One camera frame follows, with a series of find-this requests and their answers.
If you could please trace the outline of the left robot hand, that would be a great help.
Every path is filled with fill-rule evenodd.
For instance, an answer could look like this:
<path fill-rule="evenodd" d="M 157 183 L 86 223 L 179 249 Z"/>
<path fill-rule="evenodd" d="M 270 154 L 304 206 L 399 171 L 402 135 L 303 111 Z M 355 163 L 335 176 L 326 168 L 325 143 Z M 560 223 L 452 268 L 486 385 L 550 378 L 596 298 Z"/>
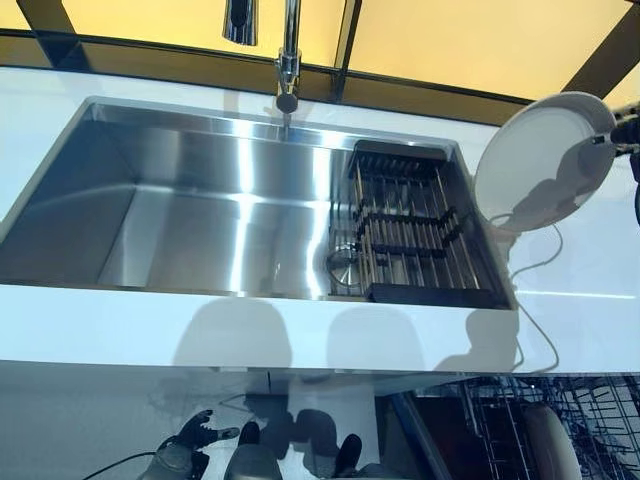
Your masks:
<path fill-rule="evenodd" d="M 196 451 L 219 441 L 231 440 L 239 436 L 238 427 L 214 429 L 208 426 L 213 419 L 212 409 L 202 410 L 193 415 L 175 436 L 174 442 Z"/>

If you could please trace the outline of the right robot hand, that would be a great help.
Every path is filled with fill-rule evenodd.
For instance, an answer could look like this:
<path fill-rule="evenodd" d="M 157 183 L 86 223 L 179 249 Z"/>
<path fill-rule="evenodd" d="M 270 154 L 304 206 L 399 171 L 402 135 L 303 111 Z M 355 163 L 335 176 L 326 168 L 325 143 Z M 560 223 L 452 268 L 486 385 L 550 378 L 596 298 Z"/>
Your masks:
<path fill-rule="evenodd" d="M 596 134 L 591 143 L 594 145 L 611 144 L 616 155 L 633 153 L 639 150 L 639 102 L 635 101 L 612 110 L 615 125 L 607 133 Z"/>

